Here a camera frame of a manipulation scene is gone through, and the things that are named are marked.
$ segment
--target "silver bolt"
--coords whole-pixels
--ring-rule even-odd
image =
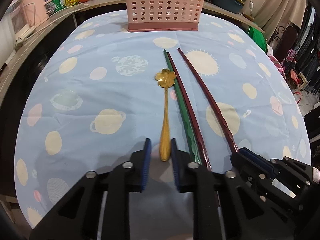
[[[85,176],[88,178],[88,179],[93,179],[95,176],[97,176],[97,173],[95,171],[88,171]]]
[[[199,167],[198,163],[188,163],[188,167],[190,169],[197,169]]]
[[[236,176],[236,173],[233,172],[233,171],[227,171],[226,172],[226,177],[229,178],[229,179],[232,179]]]
[[[124,167],[125,169],[130,169],[133,167],[133,163],[126,162],[126,163],[122,164],[122,167]]]

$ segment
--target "beige curtain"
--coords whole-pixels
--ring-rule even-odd
[[[243,11],[250,15],[249,2],[247,0]],[[287,27],[294,23],[301,27],[307,0],[252,0],[254,8],[252,17],[254,21],[265,31],[265,38],[269,40],[280,25]]]

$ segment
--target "tablecloth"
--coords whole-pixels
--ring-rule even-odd
[[[23,111],[15,186],[32,227],[87,171],[111,171],[150,138],[147,189],[130,194],[132,239],[192,239],[192,197],[176,191],[171,161],[161,162],[158,154],[164,89],[154,77],[166,68],[163,49],[182,78],[213,171],[231,169],[231,152],[179,47],[218,102],[239,147],[268,160],[289,156],[310,164],[306,128],[288,85],[240,28],[202,14],[196,32],[129,33],[127,12],[111,12],[85,21],[63,42]],[[173,88],[169,95],[171,138],[187,151]]]

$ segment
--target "dark red chopstick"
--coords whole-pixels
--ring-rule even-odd
[[[201,131],[200,131],[200,128],[199,128],[195,113],[193,112],[190,100],[188,98],[187,92],[186,92],[186,90],[185,90],[185,88],[183,86],[182,80],[181,80],[181,78],[179,76],[179,73],[177,71],[177,68],[176,68],[173,60],[172,60],[172,57],[171,57],[170,53],[167,52],[167,54],[168,54],[170,63],[172,65],[173,71],[176,73],[176,76],[177,76],[176,80],[177,80],[177,82],[178,82],[178,84],[180,86],[181,93],[183,95],[184,101],[186,103],[186,106],[187,106],[187,109],[188,109],[188,112],[189,112],[189,117],[191,119],[191,123],[192,123],[193,129],[194,129],[194,132],[195,132],[195,136],[196,136],[196,139],[198,141],[198,148],[199,148],[200,158],[201,158],[202,164],[204,166],[206,166],[209,171],[212,171],[212,168],[211,168],[211,165],[210,165],[210,161],[209,161],[209,157],[208,157],[208,153],[207,153],[207,150],[206,150],[206,148],[204,146],[203,137],[202,137],[202,134],[201,134]]]
[[[191,64],[191,62],[188,60],[188,58],[186,57],[186,55],[184,55],[184,53],[182,52],[182,50],[180,48],[178,48],[179,53],[181,54],[181,56],[183,57],[184,61],[187,63],[188,67],[190,68],[190,70],[192,71],[193,75],[195,76],[195,78],[197,79],[202,91],[204,92],[207,100],[209,101],[209,104],[212,108],[212,110],[214,111],[219,124],[223,130],[223,133],[227,139],[227,142],[229,144],[230,150],[232,153],[237,153],[239,151],[237,144],[235,143],[235,140],[233,138],[232,133],[230,132],[229,128],[228,128],[228,124],[226,122],[226,120],[224,119],[224,117],[221,114],[221,111],[216,103],[216,101],[213,99],[212,95],[210,94],[208,88],[206,87],[206,85],[204,84],[203,80],[201,79],[201,77],[199,76],[198,72],[195,70],[195,68],[193,67],[193,65]]]

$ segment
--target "pink plastic container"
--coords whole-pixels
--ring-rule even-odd
[[[128,31],[197,31],[204,0],[126,0]]]

